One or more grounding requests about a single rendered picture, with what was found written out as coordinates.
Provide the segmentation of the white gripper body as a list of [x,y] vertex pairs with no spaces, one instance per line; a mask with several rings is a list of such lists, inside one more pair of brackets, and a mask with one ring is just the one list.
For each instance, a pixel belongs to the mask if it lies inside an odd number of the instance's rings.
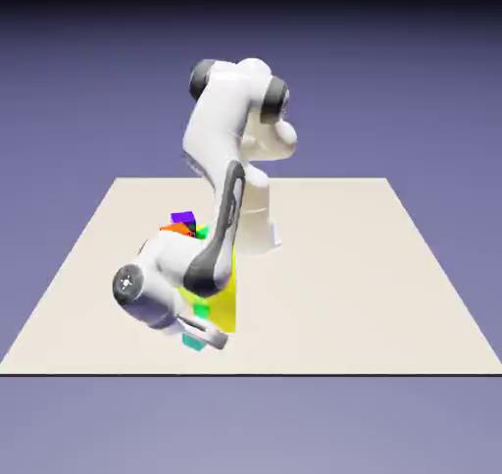
[[177,320],[182,326],[182,334],[187,333],[217,350],[225,348],[228,335],[211,321],[188,314],[179,314]]

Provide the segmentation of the large orange box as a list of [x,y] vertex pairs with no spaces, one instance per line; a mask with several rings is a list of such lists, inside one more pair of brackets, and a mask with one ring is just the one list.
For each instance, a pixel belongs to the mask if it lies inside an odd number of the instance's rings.
[[171,223],[166,226],[160,227],[160,231],[167,231],[178,233],[187,237],[196,237],[196,232],[191,230],[188,226],[186,226],[183,222],[180,223]]

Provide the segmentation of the large yellow box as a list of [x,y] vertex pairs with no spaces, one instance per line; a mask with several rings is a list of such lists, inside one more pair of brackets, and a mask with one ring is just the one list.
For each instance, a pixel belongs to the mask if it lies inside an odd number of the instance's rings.
[[210,316],[207,320],[214,323],[225,333],[234,333],[236,328],[236,277],[235,253],[232,253],[232,272],[226,287],[219,293],[204,298],[184,288],[179,292],[193,310],[194,303],[205,303],[210,306]]

